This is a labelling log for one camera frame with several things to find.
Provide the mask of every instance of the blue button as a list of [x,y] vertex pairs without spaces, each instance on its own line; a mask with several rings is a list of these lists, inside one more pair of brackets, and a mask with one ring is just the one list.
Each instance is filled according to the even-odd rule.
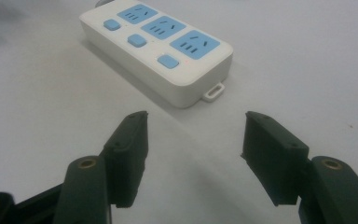
[[166,66],[169,69],[173,69],[174,67],[176,67],[179,62],[174,59],[173,57],[171,57],[170,55],[162,55],[158,58],[158,62],[161,63],[162,65]]
[[115,31],[120,28],[120,24],[115,20],[104,21],[103,26],[110,31]]
[[146,44],[146,39],[144,39],[141,35],[130,35],[128,41],[136,48],[140,48]]

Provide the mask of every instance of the blue socket panel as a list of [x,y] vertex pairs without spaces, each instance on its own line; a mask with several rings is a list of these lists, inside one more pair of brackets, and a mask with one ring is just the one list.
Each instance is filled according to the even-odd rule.
[[220,45],[220,42],[196,30],[179,37],[171,46],[192,59],[200,59]]
[[134,7],[130,7],[122,12],[119,12],[117,15],[128,21],[132,24],[138,24],[141,21],[145,21],[152,16],[156,15],[157,11],[147,7],[145,5],[139,4]]
[[158,39],[165,39],[176,34],[186,26],[179,21],[173,20],[167,16],[162,16],[155,21],[144,25],[142,29]]

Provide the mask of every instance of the white plastic loop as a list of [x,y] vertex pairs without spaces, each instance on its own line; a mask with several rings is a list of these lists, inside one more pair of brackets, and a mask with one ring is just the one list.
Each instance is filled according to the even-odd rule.
[[217,97],[219,97],[223,93],[224,89],[225,86],[221,82],[219,82],[217,83],[217,85],[215,85],[205,94],[203,94],[202,100],[206,102],[213,102],[215,99],[217,99]]

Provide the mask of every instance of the power outlet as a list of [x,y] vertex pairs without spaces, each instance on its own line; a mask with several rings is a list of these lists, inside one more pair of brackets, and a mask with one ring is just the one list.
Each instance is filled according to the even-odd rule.
[[122,19],[130,22],[131,24],[138,24],[141,21],[145,21],[157,14],[157,11],[147,7],[143,4],[138,4],[134,7],[130,7],[117,15]]
[[188,57],[197,60],[215,49],[219,44],[219,41],[193,30],[174,40],[171,46]]
[[142,27],[144,31],[158,39],[165,39],[183,30],[186,26],[170,17],[163,16]]
[[233,48],[138,0],[80,16],[88,40],[174,106],[212,102],[225,89]]

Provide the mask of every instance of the table surface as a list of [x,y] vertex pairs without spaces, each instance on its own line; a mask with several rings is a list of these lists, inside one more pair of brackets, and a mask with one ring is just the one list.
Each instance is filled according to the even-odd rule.
[[232,45],[223,95],[166,103],[86,39],[78,16],[94,1],[0,0],[0,191],[19,203],[56,186],[140,110],[146,169],[114,223],[300,223],[240,157],[247,111],[358,174],[358,0],[144,2]]

